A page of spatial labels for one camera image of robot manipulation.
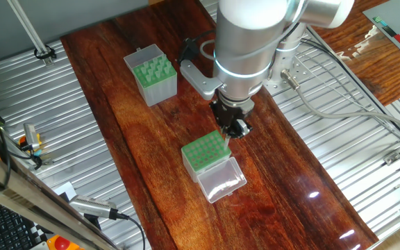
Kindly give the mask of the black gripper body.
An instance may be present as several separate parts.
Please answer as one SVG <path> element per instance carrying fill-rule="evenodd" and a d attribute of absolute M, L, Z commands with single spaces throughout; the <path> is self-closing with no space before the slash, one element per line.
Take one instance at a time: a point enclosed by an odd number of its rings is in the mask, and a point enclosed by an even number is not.
<path fill-rule="evenodd" d="M 254 102 L 251 99 L 232 102 L 226 99 L 216 99 L 209 103 L 218 126 L 231 126 L 234 130 L 236 120 L 244 120 L 251 114 Z"/>

